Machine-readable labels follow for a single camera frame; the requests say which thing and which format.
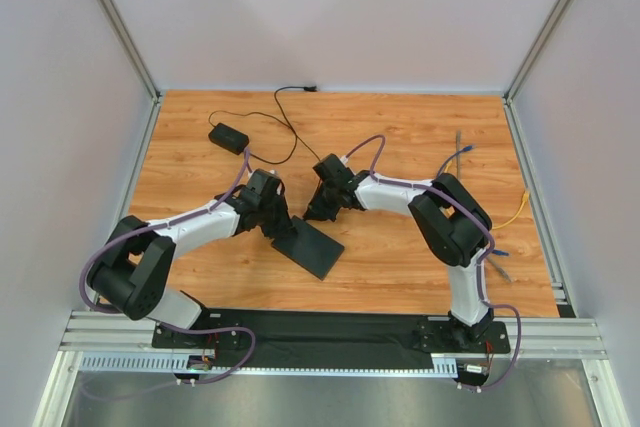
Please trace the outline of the black network switch box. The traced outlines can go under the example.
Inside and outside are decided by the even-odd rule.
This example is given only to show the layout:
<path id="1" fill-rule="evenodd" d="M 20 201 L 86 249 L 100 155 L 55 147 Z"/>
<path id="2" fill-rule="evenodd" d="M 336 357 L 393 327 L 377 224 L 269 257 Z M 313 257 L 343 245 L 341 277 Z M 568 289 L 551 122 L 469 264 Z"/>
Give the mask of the black network switch box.
<path id="1" fill-rule="evenodd" d="M 272 247 L 323 281 L 345 247 L 297 216 L 292 217 L 291 222 L 292 228 L 276 237 Z"/>

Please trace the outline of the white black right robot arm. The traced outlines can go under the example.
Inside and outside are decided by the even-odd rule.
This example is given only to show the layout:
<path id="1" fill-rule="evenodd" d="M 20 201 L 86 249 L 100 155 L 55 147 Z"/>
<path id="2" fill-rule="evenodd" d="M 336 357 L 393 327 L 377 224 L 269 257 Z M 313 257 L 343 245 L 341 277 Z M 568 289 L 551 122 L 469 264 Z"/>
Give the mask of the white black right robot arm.
<path id="1" fill-rule="evenodd" d="M 484 259 L 492 221 L 453 175 L 406 180 L 362 170 L 353 172 L 334 154 L 313 167 L 319 178 L 306 220 L 334 221 L 342 209 L 385 211 L 414 219 L 431 253 L 447 266 L 450 323 L 471 342 L 486 332 L 494 310 L 486 299 Z"/>

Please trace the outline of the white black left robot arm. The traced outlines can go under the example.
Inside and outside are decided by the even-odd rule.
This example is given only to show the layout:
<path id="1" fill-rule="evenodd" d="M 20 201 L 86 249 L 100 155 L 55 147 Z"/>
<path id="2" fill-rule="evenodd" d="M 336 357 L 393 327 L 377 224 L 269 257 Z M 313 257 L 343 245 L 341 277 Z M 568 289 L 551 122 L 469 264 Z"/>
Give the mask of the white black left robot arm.
<path id="1" fill-rule="evenodd" d="M 269 239 L 292 232 L 284 193 L 276 173 L 257 169 L 247 183 L 191 211 L 150 222 L 125 217 L 84 268 L 81 291 L 90 288 L 107 301 L 96 311 L 189 330 L 204 316 L 204 306 L 168 286 L 173 262 L 256 227 Z"/>

